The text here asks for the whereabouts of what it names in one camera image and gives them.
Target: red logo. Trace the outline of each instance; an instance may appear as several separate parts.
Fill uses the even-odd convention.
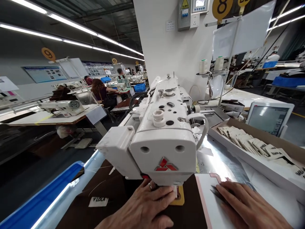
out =
[[[159,163],[159,166],[155,168],[155,171],[166,171],[170,169],[171,171],[178,171],[178,168],[174,166],[173,163],[169,163],[166,157],[163,157]]]

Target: left hand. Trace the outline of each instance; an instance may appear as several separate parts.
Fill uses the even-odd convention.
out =
[[[174,223],[168,216],[156,217],[156,215],[174,201],[173,187],[163,186],[151,191],[148,184],[150,181],[150,179],[145,179],[126,204],[116,213],[105,218],[95,229],[166,229],[172,227]]]

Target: metal rod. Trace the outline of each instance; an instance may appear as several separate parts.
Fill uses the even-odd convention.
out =
[[[232,44],[231,51],[230,51],[228,73],[227,73],[227,76],[225,77],[225,79],[223,80],[223,86],[222,86],[221,94],[220,94],[220,97],[219,97],[218,107],[220,107],[222,94],[225,91],[226,81],[227,81],[227,78],[228,78],[228,75],[229,75],[229,72],[230,72],[231,60],[232,60],[232,56],[233,56],[233,51],[234,51],[235,42],[236,42],[236,36],[237,36],[237,33],[238,33],[239,25],[241,23],[241,19],[242,19],[242,15],[239,16],[239,19],[237,21],[237,26],[236,26],[236,30],[235,30],[235,34],[234,34],[234,38],[233,38],[233,44]]]

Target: worker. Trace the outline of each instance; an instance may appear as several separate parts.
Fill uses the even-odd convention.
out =
[[[116,96],[107,96],[107,91],[118,92],[117,89],[106,87],[101,80],[93,79],[91,91],[94,93],[98,102],[104,104],[105,108],[116,106]]]
[[[88,86],[92,85],[93,79],[91,79],[89,76],[85,76],[84,79]]]
[[[266,62],[276,61],[278,62],[280,59],[280,56],[277,54],[277,51],[274,51],[271,53],[270,56],[268,56]]]
[[[172,186],[151,190],[153,182],[145,179],[131,198],[116,213],[101,221],[95,229],[165,229],[174,225],[166,215],[159,215],[175,199]],[[292,229],[286,219],[260,194],[245,184],[222,182],[216,186],[230,204],[221,204],[235,228]]]

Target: plastic bag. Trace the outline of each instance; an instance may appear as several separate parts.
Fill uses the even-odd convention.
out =
[[[56,126],[56,129],[60,138],[65,138],[76,131],[75,126]]]

